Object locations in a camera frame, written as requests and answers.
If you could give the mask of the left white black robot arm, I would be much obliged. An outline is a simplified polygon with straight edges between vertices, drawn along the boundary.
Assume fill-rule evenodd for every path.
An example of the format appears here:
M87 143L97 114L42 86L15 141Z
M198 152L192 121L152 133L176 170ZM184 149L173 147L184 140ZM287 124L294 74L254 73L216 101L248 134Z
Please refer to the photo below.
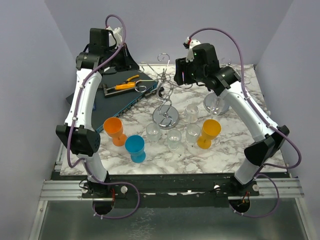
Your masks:
M90 29L89 43L75 60L76 85L70 110L64 123L55 129L66 148L68 166L73 169L82 163L88 181L95 183L93 191L101 198L110 194L111 185L98 153L101 137L92 127L92 111L106 68L138 68L126 52L125 40L124 27Z

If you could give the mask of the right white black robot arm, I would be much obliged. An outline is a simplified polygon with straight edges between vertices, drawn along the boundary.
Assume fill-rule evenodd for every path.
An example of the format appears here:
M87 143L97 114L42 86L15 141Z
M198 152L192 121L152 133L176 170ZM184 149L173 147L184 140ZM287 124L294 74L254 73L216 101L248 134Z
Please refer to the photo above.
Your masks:
M188 50L187 56L176 59L174 81L179 86L203 83L236 112L254 140L244 149L245 160L230 183L230 191L241 196L266 160L281 148L290 131L287 126L279 126L269 119L242 88L241 77L232 67L220 66L212 44L192 40L184 47Z

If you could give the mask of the clear patterned wine glass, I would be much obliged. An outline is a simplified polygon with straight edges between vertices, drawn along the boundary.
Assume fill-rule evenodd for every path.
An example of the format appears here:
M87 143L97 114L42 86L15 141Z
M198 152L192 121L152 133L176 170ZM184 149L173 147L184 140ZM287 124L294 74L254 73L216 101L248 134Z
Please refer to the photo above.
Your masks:
M161 129L156 123L150 123L146 127L146 135L152 144L156 144L161 138Z

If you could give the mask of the orange plastic goblet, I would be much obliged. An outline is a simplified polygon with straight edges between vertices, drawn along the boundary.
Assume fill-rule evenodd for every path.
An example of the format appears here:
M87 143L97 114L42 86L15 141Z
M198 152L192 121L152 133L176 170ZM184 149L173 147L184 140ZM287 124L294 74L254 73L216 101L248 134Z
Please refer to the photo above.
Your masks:
M110 117L103 123L103 129L109 137L112 138L112 143L121 147L125 144L127 136L123 132L122 121L117 117Z

